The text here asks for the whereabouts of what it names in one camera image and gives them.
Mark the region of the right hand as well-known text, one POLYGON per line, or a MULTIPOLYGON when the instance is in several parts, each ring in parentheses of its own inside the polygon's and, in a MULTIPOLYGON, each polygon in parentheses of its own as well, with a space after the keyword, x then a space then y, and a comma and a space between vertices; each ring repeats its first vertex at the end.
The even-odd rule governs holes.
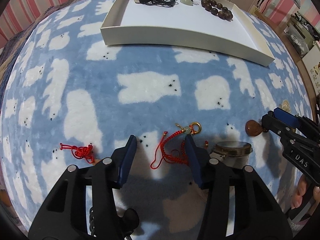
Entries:
MULTIPOLYGON (((300 179, 299 182, 297 184, 297 187, 292 195, 291 198, 291 209, 295 209, 301 206, 302 201, 303 201, 303 197, 305 196, 307 189, 310 186, 307 184, 306 181, 306 176, 303 174, 300 179)), ((315 211, 315 209, 317 208, 318 204, 319 204, 319 196, 320 196, 320 189, 318 186, 315 186, 313 188, 313 198, 315 200, 314 205, 310 208, 309 213, 313 214, 313 212, 315 211)))

